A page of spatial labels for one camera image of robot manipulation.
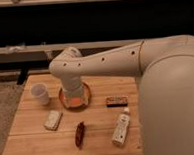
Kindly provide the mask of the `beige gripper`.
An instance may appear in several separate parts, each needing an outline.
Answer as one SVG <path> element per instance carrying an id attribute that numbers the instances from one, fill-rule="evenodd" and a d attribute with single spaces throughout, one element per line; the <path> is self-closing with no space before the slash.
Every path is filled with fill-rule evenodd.
<path id="1" fill-rule="evenodd" d="M 78 76 L 62 79 L 62 93 L 66 106 L 77 106 L 83 104 L 84 92 L 83 82 Z"/>

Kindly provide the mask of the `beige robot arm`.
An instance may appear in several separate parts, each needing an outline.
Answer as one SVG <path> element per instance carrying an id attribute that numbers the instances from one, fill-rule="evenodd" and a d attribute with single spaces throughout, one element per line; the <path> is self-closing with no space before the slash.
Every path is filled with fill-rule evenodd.
<path id="1" fill-rule="evenodd" d="M 83 93 L 83 76 L 139 78 L 143 155 L 194 155 L 193 35 L 146 39 L 87 57 L 69 47 L 49 65 L 69 97 Z"/>

